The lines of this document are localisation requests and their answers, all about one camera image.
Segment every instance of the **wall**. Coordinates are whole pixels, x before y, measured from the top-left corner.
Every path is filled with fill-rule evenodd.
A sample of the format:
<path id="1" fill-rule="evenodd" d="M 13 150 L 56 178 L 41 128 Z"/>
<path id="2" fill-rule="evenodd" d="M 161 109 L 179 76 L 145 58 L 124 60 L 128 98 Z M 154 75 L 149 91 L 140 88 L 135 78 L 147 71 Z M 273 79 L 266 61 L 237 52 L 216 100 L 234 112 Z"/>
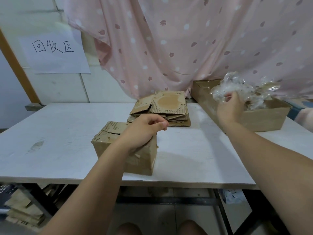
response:
<path id="1" fill-rule="evenodd" d="M 25 109 L 29 103 L 24 89 L 0 51 L 0 129 L 10 128 L 31 115 L 32 112 Z"/>
<path id="2" fill-rule="evenodd" d="M 23 54 L 18 37 L 40 33 L 55 22 L 64 22 L 63 0 L 0 0 L 0 28 L 23 67 L 41 103 L 135 102 L 101 69 L 93 39 L 82 34 L 91 74 L 34 74 Z"/>

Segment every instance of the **person's left hand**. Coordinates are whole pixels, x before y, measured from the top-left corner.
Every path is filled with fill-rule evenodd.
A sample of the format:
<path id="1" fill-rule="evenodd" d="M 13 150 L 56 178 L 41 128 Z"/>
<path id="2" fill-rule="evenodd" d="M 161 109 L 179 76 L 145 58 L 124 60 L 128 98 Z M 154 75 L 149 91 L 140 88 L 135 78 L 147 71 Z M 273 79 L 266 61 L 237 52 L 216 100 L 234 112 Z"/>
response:
<path id="1" fill-rule="evenodd" d="M 142 114 L 117 138 L 129 150 L 143 146 L 160 130 L 167 130 L 169 123 L 157 114 Z"/>

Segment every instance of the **knee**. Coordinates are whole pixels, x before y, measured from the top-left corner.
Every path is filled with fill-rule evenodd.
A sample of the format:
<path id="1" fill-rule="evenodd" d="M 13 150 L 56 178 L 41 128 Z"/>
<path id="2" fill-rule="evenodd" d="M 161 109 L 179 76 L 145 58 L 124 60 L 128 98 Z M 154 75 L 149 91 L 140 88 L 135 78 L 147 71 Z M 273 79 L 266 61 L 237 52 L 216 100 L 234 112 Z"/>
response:
<path id="1" fill-rule="evenodd" d="M 183 231 L 186 234 L 193 234 L 198 229 L 199 225 L 193 220 L 184 221 L 178 228 L 179 231 Z"/>
<path id="2" fill-rule="evenodd" d="M 117 228 L 116 235 L 141 235 L 141 231 L 133 223 L 124 223 Z"/>

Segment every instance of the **white paper sign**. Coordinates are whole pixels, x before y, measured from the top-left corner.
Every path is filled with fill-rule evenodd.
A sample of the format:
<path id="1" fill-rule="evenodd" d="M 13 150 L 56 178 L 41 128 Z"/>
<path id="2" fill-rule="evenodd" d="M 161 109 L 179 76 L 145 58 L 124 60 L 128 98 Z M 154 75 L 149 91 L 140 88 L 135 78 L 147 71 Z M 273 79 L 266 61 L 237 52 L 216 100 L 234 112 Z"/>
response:
<path id="1" fill-rule="evenodd" d="M 19 41 L 36 73 L 90 73 L 79 30 L 68 28 Z"/>

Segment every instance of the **hand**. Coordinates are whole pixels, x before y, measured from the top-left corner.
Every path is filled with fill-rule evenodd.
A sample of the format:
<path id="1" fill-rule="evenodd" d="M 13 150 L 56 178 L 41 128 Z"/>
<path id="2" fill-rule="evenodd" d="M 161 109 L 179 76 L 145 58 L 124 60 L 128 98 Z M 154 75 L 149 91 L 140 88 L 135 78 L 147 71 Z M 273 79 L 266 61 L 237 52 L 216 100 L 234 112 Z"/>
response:
<path id="1" fill-rule="evenodd" d="M 129 150 L 143 146 L 160 130 L 167 130 L 169 123 L 157 114 L 142 114 L 129 123 L 126 130 L 117 138 L 117 142 Z"/>
<path id="2" fill-rule="evenodd" d="M 217 107 L 217 117 L 224 129 L 230 123 L 240 122 L 245 105 L 236 91 L 226 93 L 225 97 L 226 102 L 220 102 Z"/>

